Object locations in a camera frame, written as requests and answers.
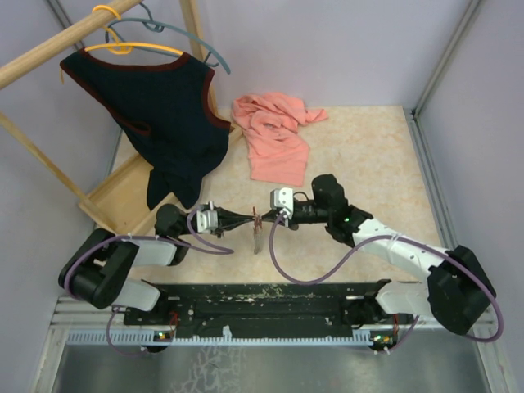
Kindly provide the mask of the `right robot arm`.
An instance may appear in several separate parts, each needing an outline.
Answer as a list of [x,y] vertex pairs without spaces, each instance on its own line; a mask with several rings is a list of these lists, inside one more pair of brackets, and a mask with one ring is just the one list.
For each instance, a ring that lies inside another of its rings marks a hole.
[[348,260],[358,251],[374,255],[417,279],[389,282],[366,303],[366,315],[382,324],[394,314],[433,317],[448,331],[465,336],[496,306],[496,292],[474,252],[465,246],[446,250],[416,241],[349,203],[332,174],[314,178],[313,197],[298,201],[289,187],[270,193],[264,218],[274,226],[323,224],[333,240],[347,245]]

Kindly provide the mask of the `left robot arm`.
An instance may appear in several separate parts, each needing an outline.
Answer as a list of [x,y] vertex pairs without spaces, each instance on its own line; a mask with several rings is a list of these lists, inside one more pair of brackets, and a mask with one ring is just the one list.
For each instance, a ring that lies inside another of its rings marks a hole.
[[58,284],[69,296],[83,300],[97,309],[120,305],[141,310],[150,323],[164,323],[170,305],[160,298],[152,284],[129,278],[133,266],[172,266],[182,262],[189,251],[209,255],[231,255],[233,250],[204,239],[209,233],[216,237],[243,224],[261,227],[256,215],[241,215],[201,205],[190,213],[173,204],[165,204],[156,212],[153,236],[117,235],[106,229],[94,230],[74,253],[59,274]]

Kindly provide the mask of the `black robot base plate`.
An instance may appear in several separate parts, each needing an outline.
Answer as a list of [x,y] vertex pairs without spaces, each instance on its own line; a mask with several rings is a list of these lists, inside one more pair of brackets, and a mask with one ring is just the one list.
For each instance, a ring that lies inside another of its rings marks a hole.
[[169,284],[151,311],[128,307],[126,326],[171,326],[179,338],[351,337],[364,325],[392,323],[375,297],[387,280],[364,283]]

